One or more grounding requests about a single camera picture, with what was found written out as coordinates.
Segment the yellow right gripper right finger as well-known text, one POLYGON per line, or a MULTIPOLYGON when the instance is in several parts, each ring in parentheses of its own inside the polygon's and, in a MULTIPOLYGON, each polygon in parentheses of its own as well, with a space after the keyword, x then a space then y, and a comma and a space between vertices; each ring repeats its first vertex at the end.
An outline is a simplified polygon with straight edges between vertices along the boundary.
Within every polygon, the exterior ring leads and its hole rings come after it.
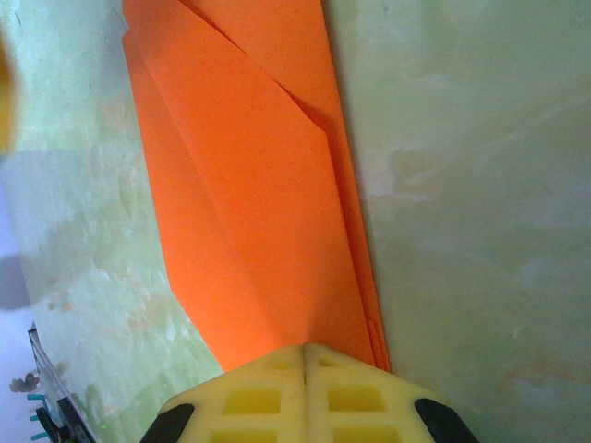
POLYGON ((478 442, 438 394, 324 345, 305 346, 305 387, 309 442, 478 442))

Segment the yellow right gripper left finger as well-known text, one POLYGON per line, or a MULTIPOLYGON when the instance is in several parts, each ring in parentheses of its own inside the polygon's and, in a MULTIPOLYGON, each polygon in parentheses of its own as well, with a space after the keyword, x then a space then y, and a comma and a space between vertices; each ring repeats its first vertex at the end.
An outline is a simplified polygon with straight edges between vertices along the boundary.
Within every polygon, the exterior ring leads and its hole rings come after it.
POLYGON ((175 395, 149 442, 304 442, 304 347, 287 346, 175 395))

